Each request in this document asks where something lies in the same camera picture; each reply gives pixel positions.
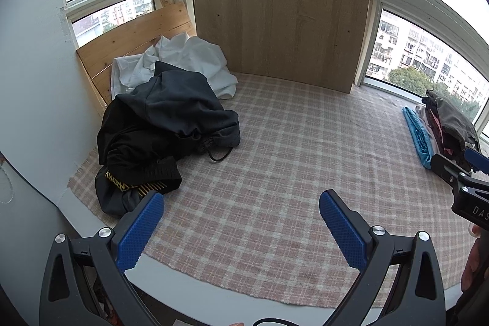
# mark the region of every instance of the plaid blanket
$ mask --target plaid blanket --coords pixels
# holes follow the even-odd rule
[[[263,76],[237,78],[236,96],[222,103],[239,114],[241,144],[221,163],[206,155],[179,161],[183,183],[165,195],[147,255],[240,293],[335,307],[358,272],[319,215],[319,195],[332,188],[370,225],[406,236],[429,232],[444,287],[460,281],[473,244],[469,222],[450,210],[450,187],[420,163],[401,111],[414,105],[364,86],[347,95]],[[95,196],[98,169],[94,150],[69,186],[114,225]],[[394,275],[390,270],[377,306]]]

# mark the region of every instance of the blue folded cloth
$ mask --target blue folded cloth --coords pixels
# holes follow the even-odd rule
[[[404,107],[403,114],[406,118],[407,127],[409,127],[409,131],[411,132],[414,147],[420,157],[421,164],[427,169],[431,169],[431,157],[434,155],[434,152],[428,132],[412,109]]]

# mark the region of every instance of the silver screw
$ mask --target silver screw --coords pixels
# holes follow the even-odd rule
[[[54,241],[56,243],[62,243],[64,242],[64,240],[66,239],[66,236],[64,235],[64,233],[61,233],[59,235],[57,235],[55,238],[54,238]]]
[[[418,236],[420,237],[421,240],[429,240],[428,232],[421,231],[418,233]]]
[[[111,229],[110,228],[102,228],[99,232],[98,232],[98,235],[99,237],[101,238],[106,238],[107,236],[109,236],[110,234],[112,233]]]
[[[385,234],[385,229],[381,227],[380,225],[376,225],[375,227],[372,228],[372,231],[375,235],[382,236]]]

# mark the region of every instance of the green foliage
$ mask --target green foliage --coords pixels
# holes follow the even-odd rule
[[[106,25],[104,25],[104,34],[107,32],[107,31],[110,31],[112,28],[115,28],[117,25],[116,24],[112,24],[112,23],[108,23]]]
[[[392,70],[388,76],[388,82],[398,85],[422,97],[426,96],[426,90],[433,89],[447,97],[470,121],[475,118],[480,104],[476,101],[463,101],[457,95],[448,91],[444,83],[433,83],[428,76],[413,67],[398,68]]]

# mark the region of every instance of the white cloth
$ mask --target white cloth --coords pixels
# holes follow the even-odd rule
[[[440,151],[435,139],[435,135],[433,134],[431,126],[429,125],[428,119],[426,118],[426,105],[417,104],[414,111],[416,112],[417,117],[421,120],[421,123],[423,124],[426,131],[428,132],[429,140],[431,142],[431,146],[433,147],[433,152],[435,154],[439,154]]]
[[[187,71],[200,72],[218,99],[231,99],[236,93],[238,79],[226,67],[227,61],[218,45],[182,32],[167,39],[164,36],[144,54],[117,57],[112,63],[112,99],[121,93],[130,93],[154,75],[156,61],[174,65]]]

